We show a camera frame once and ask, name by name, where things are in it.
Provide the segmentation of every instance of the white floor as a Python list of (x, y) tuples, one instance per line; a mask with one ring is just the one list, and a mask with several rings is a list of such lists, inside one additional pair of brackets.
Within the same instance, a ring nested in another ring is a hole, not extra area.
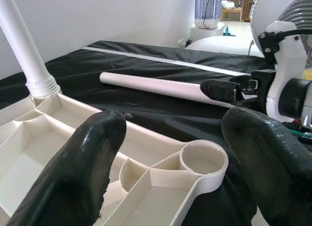
[(231, 35), (238, 37), (252, 37), (250, 22), (222, 21), (229, 27)]

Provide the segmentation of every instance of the white cylinder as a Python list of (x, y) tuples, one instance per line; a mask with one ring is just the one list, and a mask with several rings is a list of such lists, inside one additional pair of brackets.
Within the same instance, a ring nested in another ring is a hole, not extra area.
[(231, 108), (233, 105), (208, 98), (200, 89), (200, 85), (179, 81), (169, 81), (141, 76), (102, 73), (99, 77), (103, 83), (127, 87), (135, 90), (162, 94), (176, 98), (192, 100)]
[(47, 71), (14, 0), (0, 0), (0, 26), (26, 75), (26, 86), (34, 98), (59, 89)]

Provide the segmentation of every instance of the black fabric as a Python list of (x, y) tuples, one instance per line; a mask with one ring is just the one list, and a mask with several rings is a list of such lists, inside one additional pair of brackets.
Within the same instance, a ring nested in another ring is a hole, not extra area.
[[(99, 41), (92, 47), (131, 52), (190, 63), (251, 73), (273, 69), (265, 59), (253, 56), (209, 53), (140, 44)], [(101, 110), (130, 113), (131, 122), (180, 141), (212, 140), (229, 156), (223, 184), (213, 193), (196, 198), (183, 225), (250, 226), (256, 203), (242, 175), (239, 163), (226, 144), (221, 119), (227, 109), (137, 90), (103, 84), (100, 73), (138, 75), (200, 84), (206, 79), (230, 80), (232, 76), (190, 67), (78, 50), (46, 63), (63, 94)], [(0, 107), (8, 106), (28, 95), (22, 73), (0, 80)]]

